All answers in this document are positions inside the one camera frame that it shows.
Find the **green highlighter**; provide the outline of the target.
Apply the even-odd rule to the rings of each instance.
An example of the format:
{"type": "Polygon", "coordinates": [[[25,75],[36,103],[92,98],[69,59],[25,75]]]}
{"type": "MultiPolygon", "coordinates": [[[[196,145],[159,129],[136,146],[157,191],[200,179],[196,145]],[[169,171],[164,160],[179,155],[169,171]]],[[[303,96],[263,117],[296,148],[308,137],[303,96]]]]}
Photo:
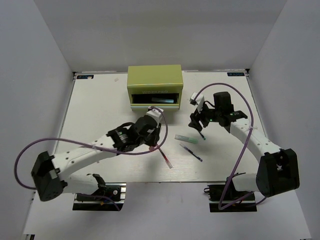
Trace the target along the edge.
{"type": "Polygon", "coordinates": [[[191,143],[191,144],[198,143],[198,140],[196,138],[188,137],[188,136],[184,136],[184,135],[179,135],[179,134],[176,134],[174,136],[174,139],[178,140],[178,141],[186,142],[186,143],[191,143]]]}

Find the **blue highlighter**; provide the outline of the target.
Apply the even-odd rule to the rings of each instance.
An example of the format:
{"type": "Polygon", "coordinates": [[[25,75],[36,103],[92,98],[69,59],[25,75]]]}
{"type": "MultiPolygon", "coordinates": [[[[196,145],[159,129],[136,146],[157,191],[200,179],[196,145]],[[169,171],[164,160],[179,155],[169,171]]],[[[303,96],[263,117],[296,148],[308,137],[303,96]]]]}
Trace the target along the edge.
{"type": "Polygon", "coordinates": [[[159,103],[159,104],[174,104],[175,101],[173,99],[165,99],[165,98],[157,98],[157,97],[152,97],[151,101],[153,103],[159,103]]]}

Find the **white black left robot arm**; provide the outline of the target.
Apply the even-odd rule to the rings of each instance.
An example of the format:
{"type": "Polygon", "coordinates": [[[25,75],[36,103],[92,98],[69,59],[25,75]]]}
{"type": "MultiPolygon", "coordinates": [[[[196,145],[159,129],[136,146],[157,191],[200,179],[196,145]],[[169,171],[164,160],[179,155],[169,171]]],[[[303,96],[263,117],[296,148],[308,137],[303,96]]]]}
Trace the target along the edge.
{"type": "Polygon", "coordinates": [[[81,193],[99,200],[106,187],[96,173],[76,176],[74,173],[93,163],[132,153],[141,145],[155,147],[160,138],[161,116],[147,112],[135,123],[124,123],[95,140],[88,147],[80,146],[63,153],[38,155],[31,171],[42,202],[55,199],[62,193],[81,193]]]}

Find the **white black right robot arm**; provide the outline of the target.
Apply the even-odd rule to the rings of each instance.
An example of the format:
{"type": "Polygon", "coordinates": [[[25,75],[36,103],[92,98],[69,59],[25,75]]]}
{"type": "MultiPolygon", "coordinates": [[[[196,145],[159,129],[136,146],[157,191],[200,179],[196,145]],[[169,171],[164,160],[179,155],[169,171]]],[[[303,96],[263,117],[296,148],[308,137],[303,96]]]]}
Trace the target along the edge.
{"type": "Polygon", "coordinates": [[[209,108],[202,94],[194,92],[191,95],[190,103],[196,106],[196,110],[190,115],[189,127],[200,132],[209,123],[219,123],[245,144],[258,162],[257,173],[244,173],[232,178],[225,187],[226,195],[236,200],[244,192],[260,192],[269,198],[298,189],[300,177],[295,151],[281,148],[253,128],[247,115],[234,109],[227,91],[215,93],[213,99],[214,107],[209,108]]]}

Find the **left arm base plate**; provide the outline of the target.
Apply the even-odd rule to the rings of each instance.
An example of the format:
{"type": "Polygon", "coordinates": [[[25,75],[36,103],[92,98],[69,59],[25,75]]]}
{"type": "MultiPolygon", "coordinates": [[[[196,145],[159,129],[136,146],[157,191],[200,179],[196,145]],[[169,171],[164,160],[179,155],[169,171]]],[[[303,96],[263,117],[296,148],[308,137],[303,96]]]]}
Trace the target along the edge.
{"type": "Polygon", "coordinates": [[[93,194],[76,194],[73,211],[119,212],[126,197],[125,183],[110,183],[99,188],[93,194]]]}

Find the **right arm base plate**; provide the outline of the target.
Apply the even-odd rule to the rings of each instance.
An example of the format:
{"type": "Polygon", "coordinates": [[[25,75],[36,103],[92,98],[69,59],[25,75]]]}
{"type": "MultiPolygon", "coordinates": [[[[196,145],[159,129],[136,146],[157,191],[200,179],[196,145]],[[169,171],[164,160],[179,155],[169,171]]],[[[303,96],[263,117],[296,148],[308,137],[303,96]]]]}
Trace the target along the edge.
{"type": "MultiPolygon", "coordinates": [[[[254,194],[251,194],[245,199],[238,200],[223,210],[219,210],[219,202],[225,185],[225,183],[219,182],[207,185],[207,187],[203,189],[203,192],[208,195],[209,210],[211,213],[249,213],[257,211],[257,207],[255,205],[256,198],[254,194]]],[[[246,194],[248,194],[247,191],[236,191],[232,186],[230,186],[225,194],[221,206],[223,207],[224,205],[230,204],[246,194]]]]}

